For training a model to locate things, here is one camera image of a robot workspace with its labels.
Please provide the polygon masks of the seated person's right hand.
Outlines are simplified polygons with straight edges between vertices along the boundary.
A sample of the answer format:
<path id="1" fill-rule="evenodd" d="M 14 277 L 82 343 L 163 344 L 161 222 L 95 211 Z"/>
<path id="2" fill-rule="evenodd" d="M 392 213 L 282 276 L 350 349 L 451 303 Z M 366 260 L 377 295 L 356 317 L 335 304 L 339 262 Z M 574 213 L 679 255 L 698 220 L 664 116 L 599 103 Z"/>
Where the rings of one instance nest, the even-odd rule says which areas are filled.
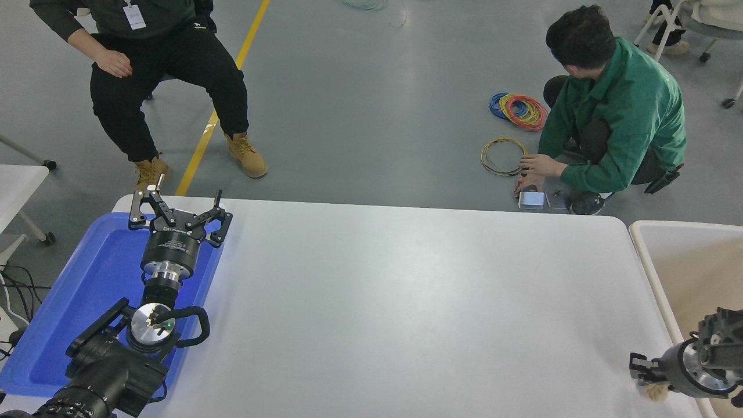
<path id="1" fill-rule="evenodd" d="M 93 58 L 99 69 L 117 78 L 127 78 L 133 75 L 132 63 L 124 53 L 104 49 Z"/>

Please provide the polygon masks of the crouching person's hand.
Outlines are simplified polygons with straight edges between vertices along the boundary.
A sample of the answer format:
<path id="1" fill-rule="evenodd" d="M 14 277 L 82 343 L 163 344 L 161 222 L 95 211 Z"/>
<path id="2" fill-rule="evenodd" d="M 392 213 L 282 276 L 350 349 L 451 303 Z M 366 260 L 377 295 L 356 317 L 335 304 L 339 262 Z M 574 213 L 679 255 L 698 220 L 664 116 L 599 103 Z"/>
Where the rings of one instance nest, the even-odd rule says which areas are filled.
<path id="1" fill-rule="evenodd" d="M 543 193 L 545 182 L 546 177 L 541 175 L 526 175 L 518 177 L 515 189 L 513 190 L 514 197 L 519 198 L 520 193 L 525 191 Z"/>
<path id="2" fill-rule="evenodd" d="M 518 167 L 531 176 L 560 177 L 569 165 L 546 154 L 524 154 L 518 162 Z"/>

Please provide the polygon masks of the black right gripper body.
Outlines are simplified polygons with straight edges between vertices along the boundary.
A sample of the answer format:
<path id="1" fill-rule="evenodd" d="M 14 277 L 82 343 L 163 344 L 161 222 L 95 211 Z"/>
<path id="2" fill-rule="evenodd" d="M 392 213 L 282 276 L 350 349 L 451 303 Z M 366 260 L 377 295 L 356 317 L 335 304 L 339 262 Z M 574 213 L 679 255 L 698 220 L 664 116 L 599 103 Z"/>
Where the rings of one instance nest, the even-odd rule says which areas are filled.
<path id="1" fill-rule="evenodd" d="M 659 361 L 659 367 L 672 386 L 671 391 L 700 397 L 698 377 L 701 375 L 701 365 L 694 344 L 695 341 L 685 341 L 667 349 Z"/>

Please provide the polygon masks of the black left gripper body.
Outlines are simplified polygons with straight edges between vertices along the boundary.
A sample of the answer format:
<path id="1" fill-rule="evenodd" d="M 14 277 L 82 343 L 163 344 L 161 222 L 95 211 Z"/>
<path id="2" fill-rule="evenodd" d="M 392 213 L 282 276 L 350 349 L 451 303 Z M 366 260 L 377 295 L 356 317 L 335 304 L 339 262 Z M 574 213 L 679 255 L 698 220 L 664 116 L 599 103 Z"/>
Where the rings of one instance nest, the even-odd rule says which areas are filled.
<path id="1" fill-rule="evenodd" d="M 197 255 L 206 236 L 204 226 L 186 228 L 196 220 L 192 212 L 173 212 L 173 216 L 173 226 L 167 224 L 165 216 L 156 216 L 149 223 L 150 235 L 141 259 L 141 270 L 148 275 L 163 266 L 179 275 L 192 275 L 196 269 Z"/>

